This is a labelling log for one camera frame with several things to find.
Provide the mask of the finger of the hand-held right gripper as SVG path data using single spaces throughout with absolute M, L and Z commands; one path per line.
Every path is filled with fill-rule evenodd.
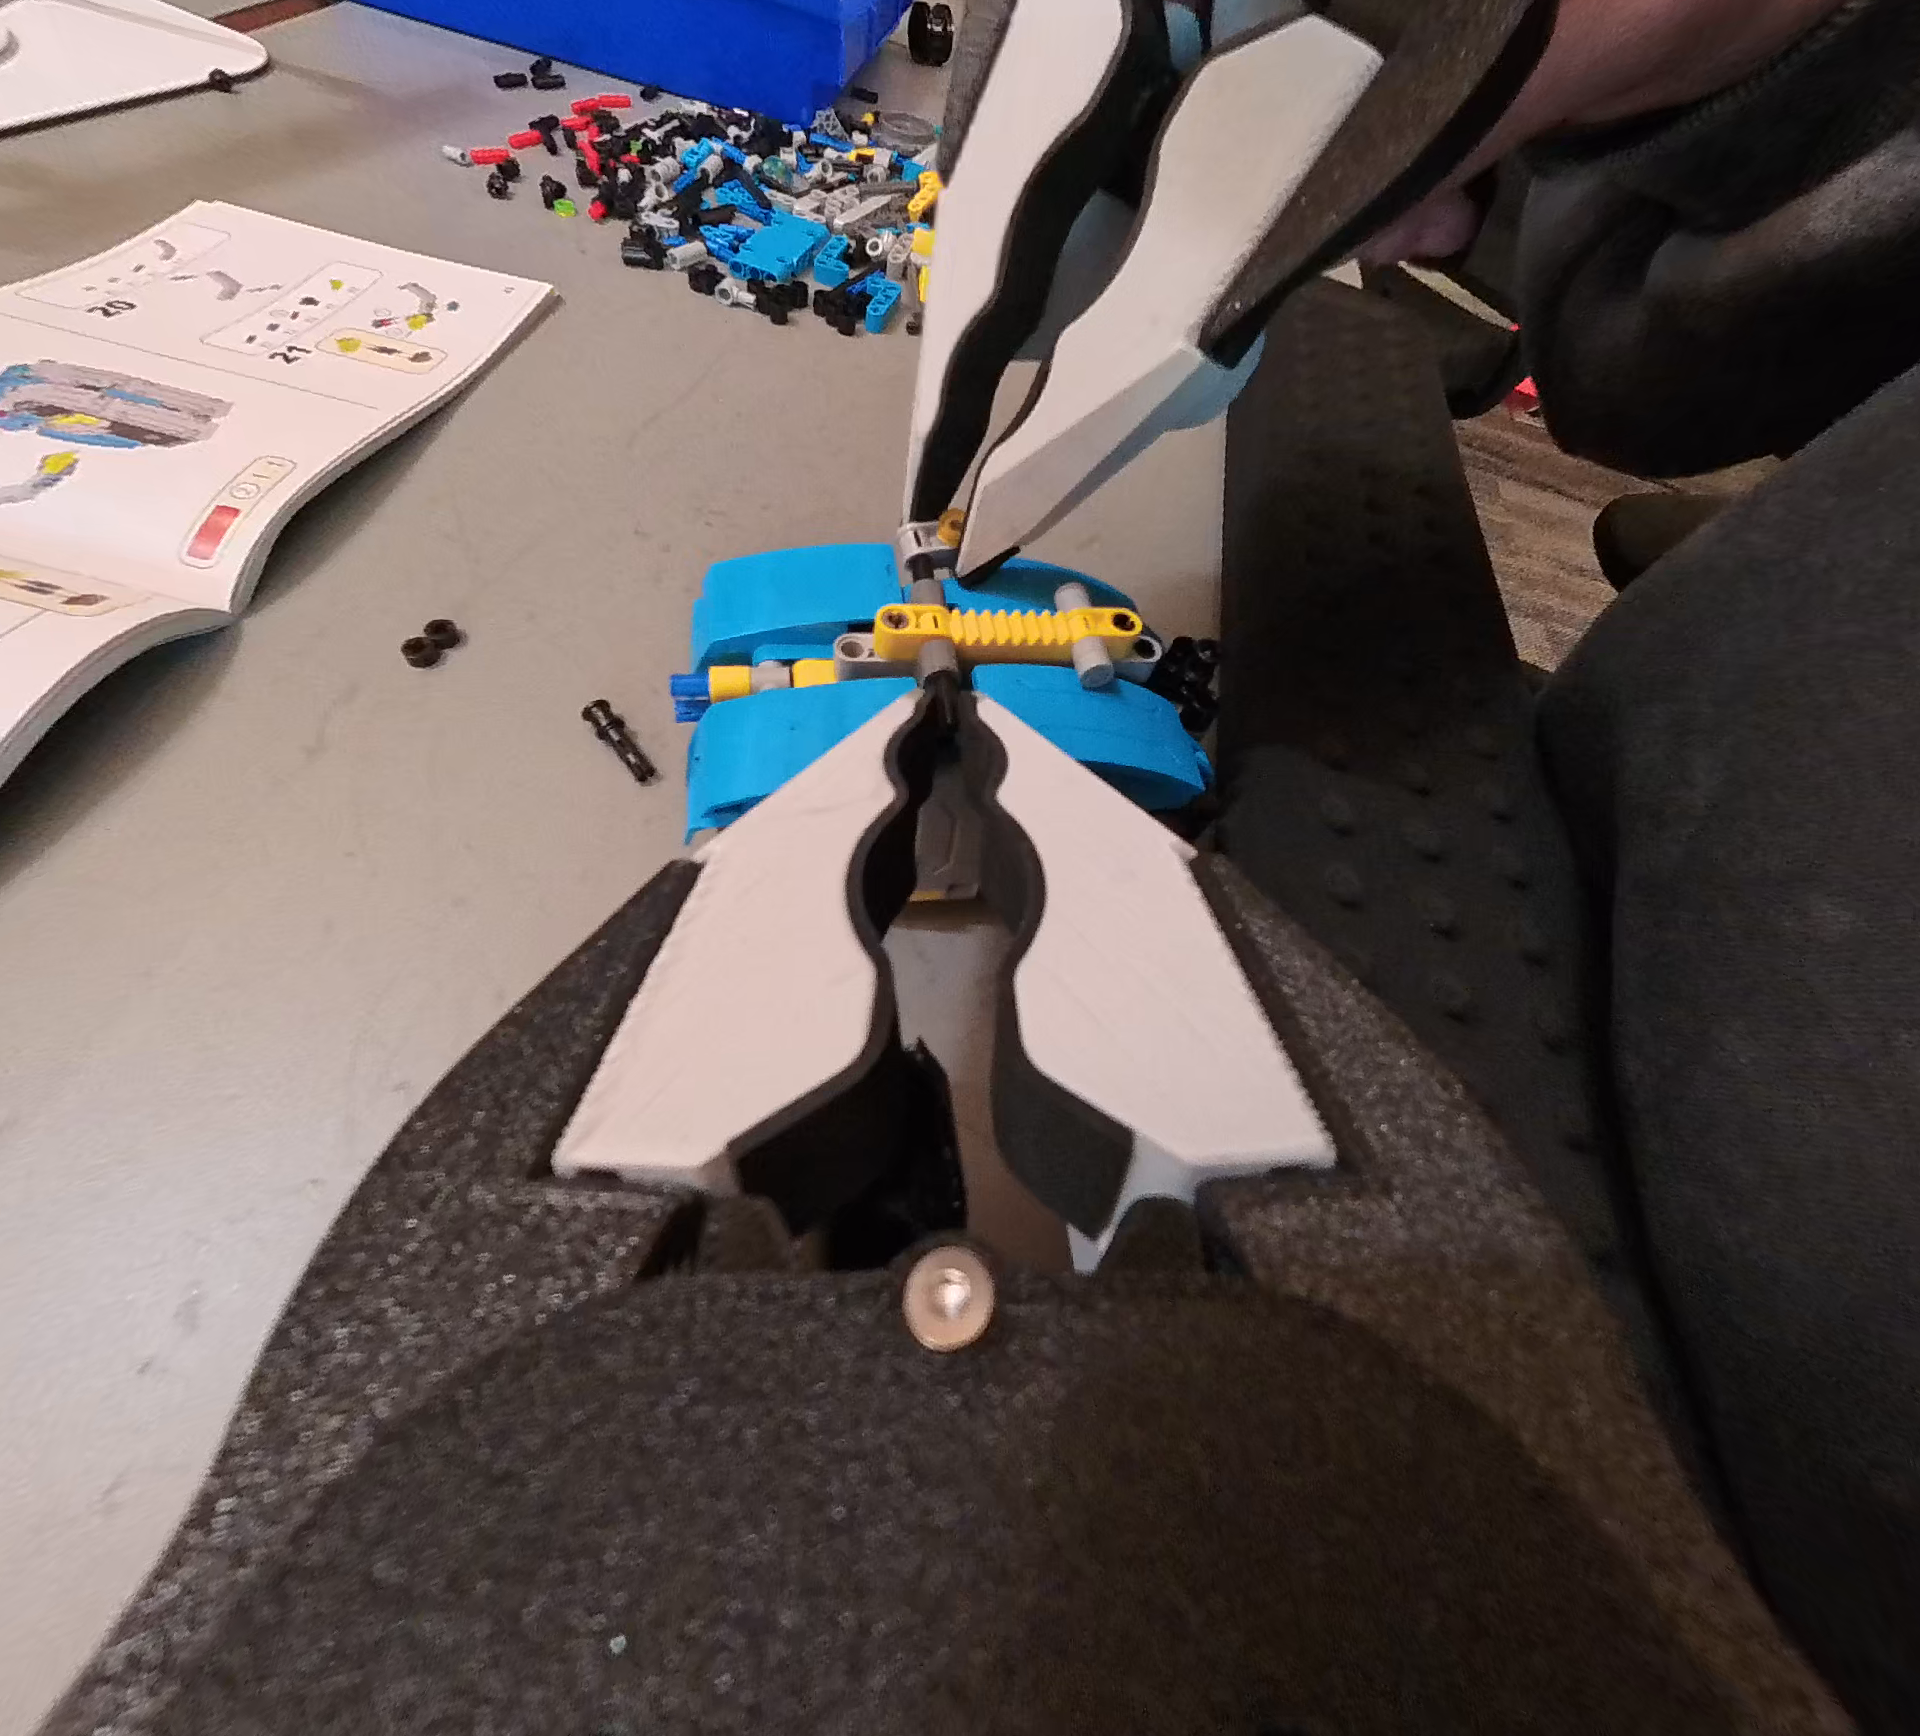
M 977 471 L 960 574 L 1028 547 L 1175 416 L 1217 400 L 1211 316 L 1379 67 L 1373 45 L 1301 17 L 1193 68 L 1110 282 L 1062 330 L 1029 409 Z
M 1136 4 L 1012 0 L 968 121 L 947 117 L 960 143 L 938 167 L 905 524 L 935 524 L 958 501 L 997 385 L 1043 320 L 1068 236 L 1116 156 L 1106 115 L 1139 68 Z

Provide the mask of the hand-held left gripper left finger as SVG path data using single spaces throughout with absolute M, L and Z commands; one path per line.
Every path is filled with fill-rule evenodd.
M 749 1142 L 876 1042 L 890 992 L 854 875 L 900 810 L 890 753 L 918 706 L 898 694 L 692 860 L 552 1172 L 735 1191 Z

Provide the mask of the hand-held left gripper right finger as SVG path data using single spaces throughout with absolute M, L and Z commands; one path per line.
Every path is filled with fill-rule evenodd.
M 1195 870 L 1195 850 L 1003 702 L 968 710 L 979 887 L 1007 936 L 990 1120 L 1092 1272 L 1144 1200 L 1328 1172 L 1329 1126 Z

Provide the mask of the blue brick toy car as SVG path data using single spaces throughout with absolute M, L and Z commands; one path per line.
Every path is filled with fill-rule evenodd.
M 1113 585 L 1033 558 L 941 597 L 972 693 L 1144 813 L 1183 813 L 1208 795 L 1211 640 L 1166 640 Z M 774 549 L 707 569 L 690 664 L 670 679 L 690 726 L 687 845 L 739 823 L 912 684 L 901 644 L 872 653 L 905 600 L 885 545 Z

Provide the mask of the person's right forearm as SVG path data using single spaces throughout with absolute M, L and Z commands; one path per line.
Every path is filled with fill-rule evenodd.
M 1842 0 L 1684 109 L 1523 153 L 1514 278 L 1551 439 L 1630 476 L 1916 452 L 1918 0 Z

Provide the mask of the grey desk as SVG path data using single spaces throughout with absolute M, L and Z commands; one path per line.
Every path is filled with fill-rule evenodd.
M 270 71 L 5 141 L 5 282 L 217 198 L 556 305 L 287 526 L 239 625 L 112 675 L 3 789 L 3 1732 L 167 1544 L 377 1151 L 677 850 L 664 681 L 707 565 L 894 531 L 918 350 L 488 200 L 440 148 L 523 124 L 511 48 L 177 3 L 245 17 Z M 466 643 L 409 668 L 426 621 Z

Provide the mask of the black brick axle pin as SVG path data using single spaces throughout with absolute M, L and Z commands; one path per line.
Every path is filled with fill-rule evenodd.
M 591 698 L 579 710 L 593 740 L 604 745 L 636 784 L 653 784 L 660 767 L 650 759 L 628 720 L 605 698 Z

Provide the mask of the pile of small brick parts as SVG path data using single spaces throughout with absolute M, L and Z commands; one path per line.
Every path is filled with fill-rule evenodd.
M 943 194 L 938 135 L 866 91 L 847 117 L 786 123 L 641 86 L 587 93 L 440 154 L 491 200 L 529 197 L 552 218 L 595 226 L 615 236 L 624 269 L 731 312 L 916 339 Z

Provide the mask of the dark dotted cloth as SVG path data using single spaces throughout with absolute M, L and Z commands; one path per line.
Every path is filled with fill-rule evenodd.
M 1429 334 L 1295 292 L 1222 476 L 1216 846 L 1486 1108 L 1666 1406 L 1592 918 Z

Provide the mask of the open instruction booklet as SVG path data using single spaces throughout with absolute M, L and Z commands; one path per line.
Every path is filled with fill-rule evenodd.
M 1 290 L 1 777 L 244 616 L 283 524 L 477 381 L 550 284 L 197 203 Z

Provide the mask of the white adjustable stand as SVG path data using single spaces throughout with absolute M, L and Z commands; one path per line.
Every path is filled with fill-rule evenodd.
M 251 36 L 161 0 L 1 0 L 1 135 L 245 84 Z

